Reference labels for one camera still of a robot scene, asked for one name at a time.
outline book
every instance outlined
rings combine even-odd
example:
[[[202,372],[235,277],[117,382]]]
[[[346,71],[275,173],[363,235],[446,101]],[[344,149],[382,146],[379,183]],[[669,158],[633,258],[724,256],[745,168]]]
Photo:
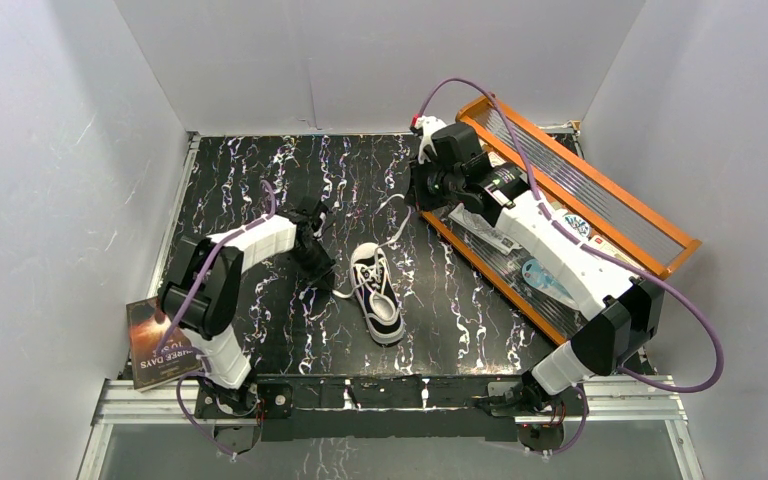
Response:
[[[157,342],[172,324],[160,310],[157,297],[128,304],[126,310],[134,390],[148,390],[201,367],[195,352],[178,350],[192,346],[178,327],[175,327],[160,355],[154,354]]]

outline gray wall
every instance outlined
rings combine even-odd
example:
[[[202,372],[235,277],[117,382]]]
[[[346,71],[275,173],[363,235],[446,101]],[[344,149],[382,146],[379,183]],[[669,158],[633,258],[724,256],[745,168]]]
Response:
[[[185,142],[112,1],[0,1],[0,478],[74,478]]]
[[[643,0],[116,0],[172,107],[202,133],[405,131],[463,76],[540,123],[580,119]],[[477,96],[452,86],[429,111]]]
[[[646,3],[584,120],[589,159],[704,245],[671,282],[717,326],[722,381],[685,395],[709,478],[768,478],[768,2]],[[709,374],[675,302],[651,355]]]

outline sneaker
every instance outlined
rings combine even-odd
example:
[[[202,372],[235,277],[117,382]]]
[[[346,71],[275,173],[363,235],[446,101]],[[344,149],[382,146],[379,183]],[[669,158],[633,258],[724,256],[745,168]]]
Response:
[[[364,243],[352,253],[351,262],[352,291],[363,310],[369,334],[380,345],[398,342],[405,336],[405,324],[390,284],[384,251],[375,243]]]

